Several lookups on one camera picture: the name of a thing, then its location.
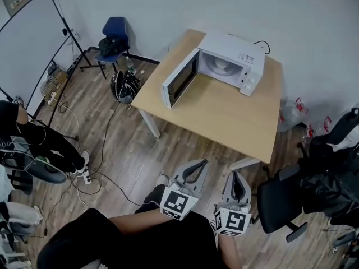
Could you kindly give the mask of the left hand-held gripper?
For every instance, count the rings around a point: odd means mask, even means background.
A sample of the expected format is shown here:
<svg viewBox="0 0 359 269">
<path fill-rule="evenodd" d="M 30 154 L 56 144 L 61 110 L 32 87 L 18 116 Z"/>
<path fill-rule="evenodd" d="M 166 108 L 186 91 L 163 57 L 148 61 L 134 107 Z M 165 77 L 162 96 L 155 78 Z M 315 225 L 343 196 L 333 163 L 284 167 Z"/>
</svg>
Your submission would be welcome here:
<svg viewBox="0 0 359 269">
<path fill-rule="evenodd" d="M 169 186 L 164 189 L 160 212 L 182 221 L 200 200 L 201 194 L 197 191 L 201 191 L 208 171 L 207 159 L 191 160 L 179 166 L 173 179 L 169 181 Z"/>
</svg>

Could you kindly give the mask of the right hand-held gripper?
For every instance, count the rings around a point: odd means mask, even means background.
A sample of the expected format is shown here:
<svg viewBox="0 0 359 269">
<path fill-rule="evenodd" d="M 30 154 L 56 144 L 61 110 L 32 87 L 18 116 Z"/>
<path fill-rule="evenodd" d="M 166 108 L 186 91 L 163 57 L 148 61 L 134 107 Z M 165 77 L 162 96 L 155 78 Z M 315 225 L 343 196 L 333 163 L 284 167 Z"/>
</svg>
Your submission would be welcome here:
<svg viewBox="0 0 359 269">
<path fill-rule="evenodd" d="M 234 196 L 235 175 L 236 187 L 239 191 L 238 202 Z M 239 172 L 231 172 L 223 189 L 222 202 L 215 205 L 215 231 L 219 235 L 238 236 L 246 232 L 251 220 L 251 188 L 247 180 Z"/>
</svg>

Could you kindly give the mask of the white bowl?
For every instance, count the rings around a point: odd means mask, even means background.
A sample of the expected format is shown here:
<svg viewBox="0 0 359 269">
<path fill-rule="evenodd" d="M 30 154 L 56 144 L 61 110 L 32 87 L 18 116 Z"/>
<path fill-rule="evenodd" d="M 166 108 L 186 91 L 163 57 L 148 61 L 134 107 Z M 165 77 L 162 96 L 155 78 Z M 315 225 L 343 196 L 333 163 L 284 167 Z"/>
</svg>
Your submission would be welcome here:
<svg viewBox="0 0 359 269">
<path fill-rule="evenodd" d="M 213 59 L 211 63 L 214 67 L 219 69 L 225 69 L 229 65 L 229 62 L 227 60 L 223 60 L 220 58 Z"/>
</svg>

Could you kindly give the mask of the white microwave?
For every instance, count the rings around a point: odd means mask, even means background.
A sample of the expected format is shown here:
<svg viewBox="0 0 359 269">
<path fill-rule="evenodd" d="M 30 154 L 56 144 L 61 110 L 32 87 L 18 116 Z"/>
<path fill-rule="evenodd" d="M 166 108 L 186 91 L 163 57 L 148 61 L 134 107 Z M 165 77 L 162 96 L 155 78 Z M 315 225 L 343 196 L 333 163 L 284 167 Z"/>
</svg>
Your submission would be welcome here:
<svg viewBox="0 0 359 269">
<path fill-rule="evenodd" d="M 266 51 L 257 44 L 229 34 L 207 33 L 199 45 L 168 75 L 161 85 L 161 96 L 167 108 L 173 108 L 197 74 L 203 74 L 234 86 L 250 96 L 264 72 Z M 219 69 L 215 58 L 229 65 Z"/>
</svg>

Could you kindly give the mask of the person's right forearm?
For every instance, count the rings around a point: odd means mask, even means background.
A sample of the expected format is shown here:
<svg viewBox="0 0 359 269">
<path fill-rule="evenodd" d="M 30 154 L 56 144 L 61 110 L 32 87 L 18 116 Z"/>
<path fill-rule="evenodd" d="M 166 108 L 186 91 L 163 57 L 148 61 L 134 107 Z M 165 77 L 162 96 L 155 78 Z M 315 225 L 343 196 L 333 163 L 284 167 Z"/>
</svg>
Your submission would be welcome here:
<svg viewBox="0 0 359 269">
<path fill-rule="evenodd" d="M 223 262 L 229 269 L 242 269 L 242 263 L 237 251 L 234 237 L 219 234 L 218 251 L 222 256 Z"/>
</svg>

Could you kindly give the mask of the person's left forearm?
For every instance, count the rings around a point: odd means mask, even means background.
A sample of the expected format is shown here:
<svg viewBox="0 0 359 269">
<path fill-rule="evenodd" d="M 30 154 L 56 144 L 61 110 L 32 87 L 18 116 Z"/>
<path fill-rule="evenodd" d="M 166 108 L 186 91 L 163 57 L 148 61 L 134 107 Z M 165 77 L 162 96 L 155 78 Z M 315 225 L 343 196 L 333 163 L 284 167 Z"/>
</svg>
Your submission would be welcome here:
<svg viewBox="0 0 359 269">
<path fill-rule="evenodd" d="M 160 209 L 109 218 L 109 221 L 124 235 L 136 234 L 169 220 L 171 220 L 171 218 L 162 214 Z"/>
</svg>

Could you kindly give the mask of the white table leg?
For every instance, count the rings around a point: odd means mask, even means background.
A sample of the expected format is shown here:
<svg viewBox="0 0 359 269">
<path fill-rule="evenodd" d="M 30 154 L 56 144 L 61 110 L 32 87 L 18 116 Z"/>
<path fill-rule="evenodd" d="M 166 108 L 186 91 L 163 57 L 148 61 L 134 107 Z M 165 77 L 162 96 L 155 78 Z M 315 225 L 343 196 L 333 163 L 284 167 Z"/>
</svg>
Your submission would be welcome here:
<svg viewBox="0 0 359 269">
<path fill-rule="evenodd" d="M 160 138 L 160 132 L 158 130 L 158 127 L 155 123 L 153 116 L 150 113 L 148 113 L 142 109 L 139 109 L 139 112 L 142 115 L 142 118 L 145 121 L 145 123 L 147 124 L 147 127 L 149 128 L 152 135 L 155 138 Z"/>
<path fill-rule="evenodd" d="M 237 169 L 241 169 L 241 168 L 244 168 L 244 167 L 259 163 L 259 162 L 260 162 L 260 160 L 255 159 L 253 157 L 246 157 L 246 158 L 243 158 L 243 159 L 241 159 L 239 161 L 231 163 L 229 165 L 229 169 L 230 170 L 237 170 Z"/>
</svg>

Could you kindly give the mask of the person's white shoe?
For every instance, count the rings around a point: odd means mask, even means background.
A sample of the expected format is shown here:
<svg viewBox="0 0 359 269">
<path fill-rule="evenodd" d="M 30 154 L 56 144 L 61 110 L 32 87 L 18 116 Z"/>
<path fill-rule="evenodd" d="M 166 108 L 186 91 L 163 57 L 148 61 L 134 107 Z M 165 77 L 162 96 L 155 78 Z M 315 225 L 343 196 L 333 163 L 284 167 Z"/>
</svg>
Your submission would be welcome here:
<svg viewBox="0 0 359 269">
<path fill-rule="evenodd" d="M 155 184 L 155 189 L 163 189 L 165 187 L 167 187 L 169 184 L 169 178 L 167 175 L 165 174 L 161 174 L 160 176 L 158 176 L 156 184 Z"/>
</svg>

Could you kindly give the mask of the black office chair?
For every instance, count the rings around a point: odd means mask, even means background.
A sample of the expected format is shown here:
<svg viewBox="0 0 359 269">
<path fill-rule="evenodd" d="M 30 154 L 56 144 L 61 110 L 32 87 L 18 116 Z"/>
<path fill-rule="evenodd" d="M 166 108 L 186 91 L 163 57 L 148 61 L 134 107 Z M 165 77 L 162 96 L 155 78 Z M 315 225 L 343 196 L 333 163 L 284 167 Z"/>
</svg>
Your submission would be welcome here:
<svg viewBox="0 0 359 269">
<path fill-rule="evenodd" d="M 258 186 L 256 193 L 258 219 L 263 231 L 271 234 L 286 226 L 291 229 L 291 233 L 286 236 L 288 243 L 299 238 L 308 227 L 307 222 L 300 226 L 292 222 L 303 211 L 296 180 L 299 173 L 298 163 L 286 166 L 273 177 L 267 177 Z"/>
</svg>

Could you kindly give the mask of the person's black clothing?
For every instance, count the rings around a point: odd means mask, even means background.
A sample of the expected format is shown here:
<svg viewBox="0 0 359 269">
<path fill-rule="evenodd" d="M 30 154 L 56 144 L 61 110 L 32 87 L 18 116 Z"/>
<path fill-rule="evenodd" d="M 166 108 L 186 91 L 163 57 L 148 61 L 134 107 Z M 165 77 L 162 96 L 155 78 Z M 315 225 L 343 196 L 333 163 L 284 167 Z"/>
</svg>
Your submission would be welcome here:
<svg viewBox="0 0 359 269">
<path fill-rule="evenodd" d="M 228 269 L 212 227 L 198 213 L 124 235 L 94 208 L 57 231 L 38 254 L 36 266 L 81 269 L 94 261 L 107 269 Z"/>
</svg>

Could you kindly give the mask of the black jacket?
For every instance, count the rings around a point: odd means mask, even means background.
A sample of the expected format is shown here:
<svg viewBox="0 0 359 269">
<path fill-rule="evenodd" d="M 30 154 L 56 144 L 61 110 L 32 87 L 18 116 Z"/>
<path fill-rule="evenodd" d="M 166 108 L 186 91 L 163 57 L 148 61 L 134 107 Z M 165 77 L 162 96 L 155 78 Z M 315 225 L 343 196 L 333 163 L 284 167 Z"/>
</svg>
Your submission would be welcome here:
<svg viewBox="0 0 359 269">
<path fill-rule="evenodd" d="M 303 211 L 323 213 L 330 225 L 359 228 L 359 142 L 335 151 L 326 141 L 312 139 L 308 157 L 298 161 Z"/>
</svg>

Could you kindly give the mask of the black helmet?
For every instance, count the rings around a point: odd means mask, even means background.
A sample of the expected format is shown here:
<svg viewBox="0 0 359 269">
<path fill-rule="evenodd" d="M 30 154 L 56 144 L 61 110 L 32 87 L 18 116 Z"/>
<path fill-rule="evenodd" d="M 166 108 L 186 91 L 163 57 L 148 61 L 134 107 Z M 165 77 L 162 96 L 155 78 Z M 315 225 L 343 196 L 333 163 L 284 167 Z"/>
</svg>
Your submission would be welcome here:
<svg viewBox="0 0 359 269">
<path fill-rule="evenodd" d="M 141 87 L 135 74 L 126 70 L 125 72 L 118 71 L 112 76 L 110 89 L 117 101 L 122 104 L 131 104 Z"/>
</svg>

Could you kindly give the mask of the black scooter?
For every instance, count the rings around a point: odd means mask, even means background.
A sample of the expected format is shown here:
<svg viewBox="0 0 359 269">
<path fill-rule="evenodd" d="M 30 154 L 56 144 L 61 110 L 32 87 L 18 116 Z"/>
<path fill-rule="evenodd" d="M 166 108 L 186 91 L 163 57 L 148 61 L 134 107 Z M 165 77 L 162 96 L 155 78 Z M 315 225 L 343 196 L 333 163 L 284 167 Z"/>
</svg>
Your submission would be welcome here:
<svg viewBox="0 0 359 269">
<path fill-rule="evenodd" d="M 359 145 L 359 108 L 354 107 L 345 113 L 333 129 L 324 135 L 316 136 L 310 142 L 312 147 L 328 146 L 333 152 Z"/>
</svg>

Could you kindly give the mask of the black bag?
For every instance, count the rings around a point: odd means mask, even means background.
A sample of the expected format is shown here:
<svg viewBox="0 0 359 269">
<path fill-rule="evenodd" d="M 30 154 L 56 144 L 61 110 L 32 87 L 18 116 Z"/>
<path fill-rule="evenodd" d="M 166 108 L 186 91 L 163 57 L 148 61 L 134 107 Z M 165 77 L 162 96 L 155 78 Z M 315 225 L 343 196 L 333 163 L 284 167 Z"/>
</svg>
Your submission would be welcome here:
<svg viewBox="0 0 359 269">
<path fill-rule="evenodd" d="M 129 50 L 130 46 L 121 38 L 106 36 L 98 43 L 100 55 L 104 58 Z"/>
</svg>

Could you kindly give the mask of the brown cardboard box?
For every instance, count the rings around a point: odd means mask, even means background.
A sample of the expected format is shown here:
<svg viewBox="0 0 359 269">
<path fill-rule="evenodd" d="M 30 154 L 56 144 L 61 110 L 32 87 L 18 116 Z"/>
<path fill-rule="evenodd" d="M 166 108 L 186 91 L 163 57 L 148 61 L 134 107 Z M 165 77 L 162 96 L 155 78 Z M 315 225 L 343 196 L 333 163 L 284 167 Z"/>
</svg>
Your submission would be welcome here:
<svg viewBox="0 0 359 269">
<path fill-rule="evenodd" d="M 56 85 L 62 86 L 67 81 L 67 73 L 61 69 L 57 69 L 54 71 L 52 79 Z"/>
</svg>

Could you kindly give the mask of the blue chair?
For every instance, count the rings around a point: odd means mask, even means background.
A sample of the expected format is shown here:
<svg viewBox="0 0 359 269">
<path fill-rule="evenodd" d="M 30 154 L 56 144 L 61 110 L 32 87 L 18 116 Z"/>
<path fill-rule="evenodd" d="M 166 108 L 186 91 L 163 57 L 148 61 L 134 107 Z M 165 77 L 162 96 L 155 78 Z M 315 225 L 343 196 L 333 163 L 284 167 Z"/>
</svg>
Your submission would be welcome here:
<svg viewBox="0 0 359 269">
<path fill-rule="evenodd" d="M 125 42 L 127 42 L 127 44 L 130 46 L 130 38 L 127 35 L 126 27 L 127 27 L 127 20 L 124 17 L 110 17 L 102 29 L 102 34 L 104 35 L 104 38 L 106 36 L 121 38 Z M 129 56 L 130 55 L 129 50 L 124 51 L 121 54 L 109 56 L 106 58 L 102 57 L 100 55 L 100 51 L 98 50 L 98 54 L 96 55 L 95 59 L 98 63 L 97 66 L 100 68 L 102 75 L 104 76 L 105 79 L 107 78 L 104 72 L 105 63 L 111 64 L 113 66 L 114 71 L 117 72 L 115 65 L 117 63 L 117 60 L 122 54 Z"/>
</svg>

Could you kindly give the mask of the whiteboard on black stand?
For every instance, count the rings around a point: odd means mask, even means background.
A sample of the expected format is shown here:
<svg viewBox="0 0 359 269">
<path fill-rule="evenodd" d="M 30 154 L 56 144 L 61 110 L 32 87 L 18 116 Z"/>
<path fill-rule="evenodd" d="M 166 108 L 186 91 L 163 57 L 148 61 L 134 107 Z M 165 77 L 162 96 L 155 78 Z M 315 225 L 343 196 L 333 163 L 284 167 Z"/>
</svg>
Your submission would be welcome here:
<svg viewBox="0 0 359 269">
<path fill-rule="evenodd" d="M 41 84 L 71 41 L 80 53 L 78 59 L 70 55 L 70 65 L 77 68 L 81 60 L 90 65 L 55 0 L 29 0 L 0 27 L 0 98 L 20 96 L 29 116 L 36 117 Z"/>
</svg>

